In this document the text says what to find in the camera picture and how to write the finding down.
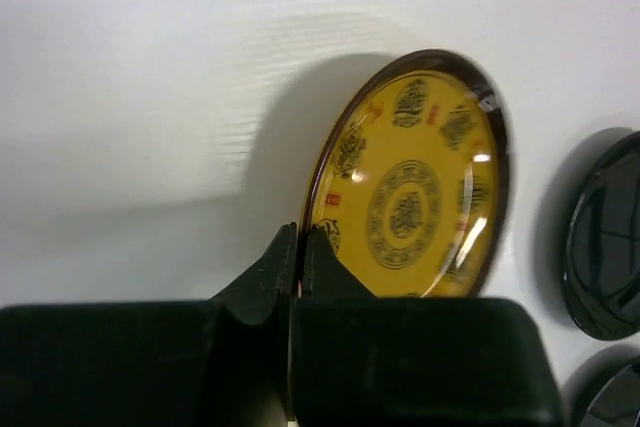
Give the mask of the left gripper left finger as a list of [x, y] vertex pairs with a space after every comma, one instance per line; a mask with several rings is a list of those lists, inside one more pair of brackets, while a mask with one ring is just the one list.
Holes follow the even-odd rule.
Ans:
[[297, 250], [296, 223], [281, 226], [264, 253], [213, 300], [244, 325], [264, 324], [291, 297]]

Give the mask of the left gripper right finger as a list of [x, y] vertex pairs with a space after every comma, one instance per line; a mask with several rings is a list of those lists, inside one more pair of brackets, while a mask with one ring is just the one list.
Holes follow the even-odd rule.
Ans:
[[367, 289], [337, 258], [327, 233], [313, 227], [304, 242], [300, 278], [301, 296], [327, 299], [373, 298]]

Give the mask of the yellow patterned plate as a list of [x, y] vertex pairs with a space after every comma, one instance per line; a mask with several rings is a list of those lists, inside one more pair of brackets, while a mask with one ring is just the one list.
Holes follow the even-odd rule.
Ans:
[[425, 49], [371, 77], [318, 156], [300, 240], [320, 227], [374, 297], [474, 297], [510, 193], [506, 106], [460, 54]]

